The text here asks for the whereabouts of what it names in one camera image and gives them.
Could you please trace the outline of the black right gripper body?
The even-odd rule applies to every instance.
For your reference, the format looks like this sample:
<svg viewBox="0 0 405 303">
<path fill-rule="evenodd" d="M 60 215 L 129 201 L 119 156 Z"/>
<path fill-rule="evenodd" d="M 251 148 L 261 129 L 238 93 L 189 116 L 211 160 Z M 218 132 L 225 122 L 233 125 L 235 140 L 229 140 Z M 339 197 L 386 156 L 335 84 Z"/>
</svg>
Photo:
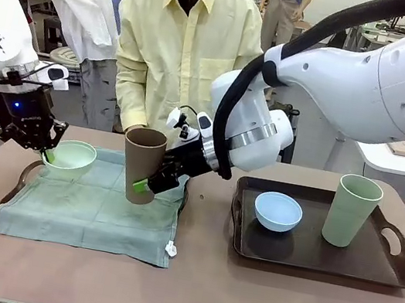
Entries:
<svg viewBox="0 0 405 303">
<path fill-rule="evenodd" d="M 209 157 L 203 147 L 203 141 L 196 140 L 169 149 L 162 159 L 157 171 L 149 176 L 159 175 L 165 180 L 165 191 L 179 186 L 182 176 L 194 178 L 208 172 L 217 172 L 219 162 L 213 148 L 209 150 Z"/>
</svg>

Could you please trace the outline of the person right hand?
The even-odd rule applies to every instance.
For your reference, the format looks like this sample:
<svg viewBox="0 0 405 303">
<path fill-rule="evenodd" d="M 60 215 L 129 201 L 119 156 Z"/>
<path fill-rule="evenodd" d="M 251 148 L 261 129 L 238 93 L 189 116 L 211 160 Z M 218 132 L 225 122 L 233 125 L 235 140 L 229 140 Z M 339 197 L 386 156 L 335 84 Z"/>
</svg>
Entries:
<svg viewBox="0 0 405 303">
<path fill-rule="evenodd" d="M 141 130 L 141 129 L 148 129 L 148 126 L 144 126 L 144 125 L 140 125 L 140 124 L 136 124 L 136 125 L 132 125 L 129 128 L 127 128 L 124 132 L 125 135 L 129 134 L 130 132 L 132 132 L 133 130 Z"/>
</svg>

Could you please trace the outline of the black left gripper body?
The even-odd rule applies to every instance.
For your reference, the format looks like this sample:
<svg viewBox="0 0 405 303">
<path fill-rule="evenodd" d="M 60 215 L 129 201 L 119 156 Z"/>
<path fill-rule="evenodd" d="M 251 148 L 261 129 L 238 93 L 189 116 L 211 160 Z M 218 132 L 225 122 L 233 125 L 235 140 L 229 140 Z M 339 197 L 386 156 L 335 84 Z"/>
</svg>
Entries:
<svg viewBox="0 0 405 303">
<path fill-rule="evenodd" d="M 51 87 L 38 86 L 14 93 L 0 86 L 0 139 L 43 152 L 52 131 Z"/>
</svg>

